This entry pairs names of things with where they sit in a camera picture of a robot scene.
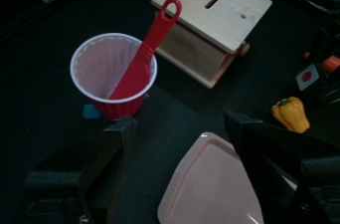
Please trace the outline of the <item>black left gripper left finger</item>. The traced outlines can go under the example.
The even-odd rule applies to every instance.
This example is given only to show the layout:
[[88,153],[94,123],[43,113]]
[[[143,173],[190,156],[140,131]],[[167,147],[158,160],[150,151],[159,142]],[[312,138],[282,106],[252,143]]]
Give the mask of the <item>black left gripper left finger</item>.
[[114,224],[136,128],[120,120],[36,165],[16,224]]

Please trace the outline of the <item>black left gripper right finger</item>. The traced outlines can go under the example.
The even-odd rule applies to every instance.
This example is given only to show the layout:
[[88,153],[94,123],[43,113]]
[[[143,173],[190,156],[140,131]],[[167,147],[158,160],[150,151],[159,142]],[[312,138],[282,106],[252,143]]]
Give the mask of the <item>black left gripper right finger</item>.
[[340,148],[236,112],[224,127],[264,224],[340,224]]

